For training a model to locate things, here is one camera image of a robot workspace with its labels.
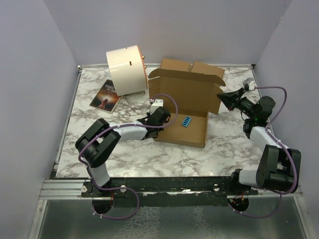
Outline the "small blue rack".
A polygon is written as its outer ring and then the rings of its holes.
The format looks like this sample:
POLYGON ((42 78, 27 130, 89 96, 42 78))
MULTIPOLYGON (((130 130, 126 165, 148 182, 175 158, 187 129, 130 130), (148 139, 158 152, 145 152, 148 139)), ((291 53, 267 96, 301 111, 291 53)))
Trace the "small blue rack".
POLYGON ((183 127, 188 127, 189 124, 190 124, 190 122, 191 122, 191 117, 190 117, 190 116, 186 116, 186 117, 184 118, 184 120, 182 121, 181 125, 182 125, 183 127))

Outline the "brown cardboard box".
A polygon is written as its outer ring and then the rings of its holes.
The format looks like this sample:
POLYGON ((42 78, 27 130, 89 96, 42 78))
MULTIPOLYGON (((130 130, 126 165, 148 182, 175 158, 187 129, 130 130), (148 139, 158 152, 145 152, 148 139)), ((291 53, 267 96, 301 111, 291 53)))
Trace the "brown cardboard box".
POLYGON ((216 75, 165 70, 149 73, 149 96, 164 100, 171 113, 170 125, 159 132, 157 141, 204 148, 207 138, 208 114, 218 114, 225 82, 216 75), (191 117, 188 127, 181 125, 191 117))

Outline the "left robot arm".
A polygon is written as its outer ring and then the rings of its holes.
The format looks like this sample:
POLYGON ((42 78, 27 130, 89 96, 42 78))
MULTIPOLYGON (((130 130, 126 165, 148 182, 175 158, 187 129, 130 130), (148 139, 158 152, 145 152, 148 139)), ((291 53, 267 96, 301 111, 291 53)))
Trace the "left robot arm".
POLYGON ((127 124, 111 125, 104 119, 96 120, 76 141, 78 159, 87 169, 98 196, 106 196, 110 191, 109 173, 106 161, 120 142, 156 138, 170 119, 170 112, 158 107, 145 118, 127 124))

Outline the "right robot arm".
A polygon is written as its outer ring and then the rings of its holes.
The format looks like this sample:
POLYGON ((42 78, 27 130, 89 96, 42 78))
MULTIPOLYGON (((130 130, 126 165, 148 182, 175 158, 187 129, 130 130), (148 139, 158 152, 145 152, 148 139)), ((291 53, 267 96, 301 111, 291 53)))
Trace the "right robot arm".
POLYGON ((293 193, 298 187, 301 153, 288 148, 271 133, 268 118, 276 105, 273 98, 263 96, 253 103, 244 96, 245 92, 247 89, 241 88, 217 96, 229 111, 238 109, 247 116, 243 131, 263 153, 257 169, 237 169, 232 173, 229 189, 235 195, 240 195, 247 186, 281 195, 293 193))

